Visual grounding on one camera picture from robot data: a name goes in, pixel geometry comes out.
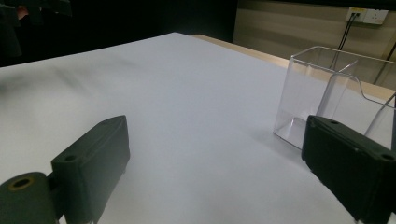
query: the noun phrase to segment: white table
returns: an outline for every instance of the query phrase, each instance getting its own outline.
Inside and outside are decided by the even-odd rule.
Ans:
[[[286,69],[170,34],[0,69],[0,182],[126,115],[132,158],[100,223],[353,223],[272,129]]]

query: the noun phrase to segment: transparent acrylic container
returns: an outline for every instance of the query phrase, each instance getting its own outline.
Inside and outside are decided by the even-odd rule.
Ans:
[[[323,47],[307,49],[290,58],[274,133],[302,148],[306,119],[317,115],[396,148],[395,90],[396,63]]]

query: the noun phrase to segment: table surface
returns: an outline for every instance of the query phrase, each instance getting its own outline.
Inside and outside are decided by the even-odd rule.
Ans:
[[[126,115],[132,158],[99,223],[353,223],[272,133],[285,75],[180,34],[1,68],[0,181],[49,174],[92,126]]]

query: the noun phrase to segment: electrical socket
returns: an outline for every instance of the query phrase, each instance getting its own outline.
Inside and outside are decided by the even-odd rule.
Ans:
[[[388,11],[361,7],[350,7],[348,13],[346,14],[346,21],[349,21],[352,13],[359,14],[359,16],[355,18],[354,22],[381,25],[384,22]]]
[[[346,14],[346,21],[350,20],[352,13],[357,13],[358,16],[355,18],[354,22],[363,22],[364,17],[366,16],[367,9],[361,7],[350,7],[349,11]]]

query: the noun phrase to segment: dark wall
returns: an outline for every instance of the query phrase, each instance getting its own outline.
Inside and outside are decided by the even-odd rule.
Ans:
[[[16,28],[23,55],[0,66],[27,63],[179,32],[231,42],[237,0],[72,0],[73,17],[43,10],[45,25],[29,18]]]

